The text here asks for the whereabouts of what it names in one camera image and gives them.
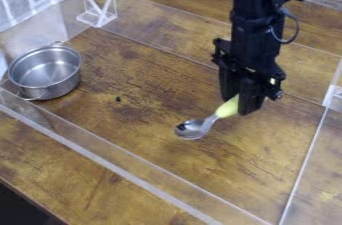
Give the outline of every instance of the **metal bowl rim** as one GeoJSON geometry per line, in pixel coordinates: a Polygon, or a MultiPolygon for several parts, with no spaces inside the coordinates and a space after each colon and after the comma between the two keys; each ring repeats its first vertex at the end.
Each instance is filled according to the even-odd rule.
{"type": "Polygon", "coordinates": [[[81,61],[80,54],[78,54],[78,52],[77,52],[73,48],[70,48],[70,47],[68,47],[68,46],[56,46],[56,45],[54,45],[54,46],[53,46],[53,45],[50,45],[50,46],[44,46],[44,47],[40,47],[40,48],[32,49],[30,51],[28,51],[24,55],[21,55],[18,58],[16,58],[16,59],[12,61],[10,65],[9,65],[9,67],[8,67],[8,78],[9,78],[10,82],[12,82],[16,86],[18,86],[18,87],[22,87],[22,88],[26,88],[26,89],[48,89],[48,88],[50,88],[52,86],[58,85],[60,83],[65,82],[69,78],[72,78],[72,77],[78,73],[80,67],[81,67],[81,62],[82,62],[82,61],[81,61]],[[74,69],[74,72],[73,72],[68,77],[65,77],[62,80],[54,82],[53,84],[45,85],[45,86],[28,86],[28,85],[18,84],[18,83],[16,82],[16,80],[13,79],[12,75],[10,75],[10,71],[13,70],[14,65],[16,65],[25,57],[28,57],[29,55],[33,55],[36,52],[44,51],[44,50],[49,50],[49,49],[65,49],[66,51],[72,52],[72,53],[76,55],[76,57],[77,57],[77,59],[78,59],[78,64],[77,64],[77,67],[76,67],[76,69],[74,69]]]}

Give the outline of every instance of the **black robot mount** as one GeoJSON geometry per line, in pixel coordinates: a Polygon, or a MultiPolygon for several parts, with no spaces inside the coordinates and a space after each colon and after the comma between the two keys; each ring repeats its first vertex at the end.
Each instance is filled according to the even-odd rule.
{"type": "Polygon", "coordinates": [[[221,98],[228,101],[239,95],[240,115],[257,110],[265,97],[277,100],[283,95],[285,73],[275,58],[280,45],[291,43],[299,33],[297,19],[283,7],[287,1],[233,0],[231,40],[213,40],[212,62],[219,66],[221,98]],[[296,24],[288,40],[281,39],[285,17],[296,24]]]}

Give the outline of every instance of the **stainless steel bowl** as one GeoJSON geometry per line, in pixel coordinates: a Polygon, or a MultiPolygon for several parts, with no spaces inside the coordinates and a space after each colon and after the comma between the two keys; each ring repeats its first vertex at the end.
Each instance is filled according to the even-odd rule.
{"type": "Polygon", "coordinates": [[[80,81],[81,58],[69,47],[53,44],[18,57],[8,77],[28,100],[50,100],[70,92],[80,81]]]}

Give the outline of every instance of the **metal spoon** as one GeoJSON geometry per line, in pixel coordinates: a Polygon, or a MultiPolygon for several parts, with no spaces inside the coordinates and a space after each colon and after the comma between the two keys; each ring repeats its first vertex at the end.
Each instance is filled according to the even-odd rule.
{"type": "Polygon", "coordinates": [[[175,134],[185,140],[200,139],[209,131],[211,126],[219,118],[229,117],[237,114],[239,95],[223,103],[215,113],[205,119],[192,119],[175,128],[175,134]]]}

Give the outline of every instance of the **black cable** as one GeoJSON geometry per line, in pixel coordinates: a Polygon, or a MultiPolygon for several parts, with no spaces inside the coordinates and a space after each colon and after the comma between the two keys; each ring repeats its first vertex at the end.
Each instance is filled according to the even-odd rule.
{"type": "Polygon", "coordinates": [[[299,20],[297,18],[291,14],[291,12],[285,9],[285,8],[280,8],[279,9],[279,12],[285,16],[288,17],[289,19],[292,19],[295,21],[295,33],[293,33],[293,36],[288,39],[288,40],[284,40],[284,39],[280,39],[276,35],[275,35],[275,32],[273,32],[273,28],[272,26],[269,26],[269,32],[272,34],[272,37],[275,38],[275,40],[280,43],[280,44],[289,44],[291,42],[293,42],[293,40],[296,39],[297,37],[297,34],[299,34],[299,20]]]}

